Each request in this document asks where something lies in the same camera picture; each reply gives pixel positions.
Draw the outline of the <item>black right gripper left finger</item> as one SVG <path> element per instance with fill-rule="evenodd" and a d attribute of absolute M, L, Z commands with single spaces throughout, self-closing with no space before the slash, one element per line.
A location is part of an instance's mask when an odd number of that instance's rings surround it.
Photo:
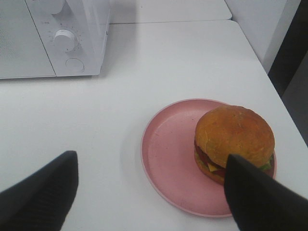
<path fill-rule="evenodd" d="M 0 193 L 2 231 L 59 231 L 78 188 L 78 158 L 66 151 Z"/>

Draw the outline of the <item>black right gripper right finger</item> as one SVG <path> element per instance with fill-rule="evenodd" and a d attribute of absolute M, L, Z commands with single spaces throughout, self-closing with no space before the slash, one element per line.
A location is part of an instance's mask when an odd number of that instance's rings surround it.
<path fill-rule="evenodd" d="M 241 231 L 306 231 L 308 201 L 237 154 L 229 155 L 224 193 Z"/>

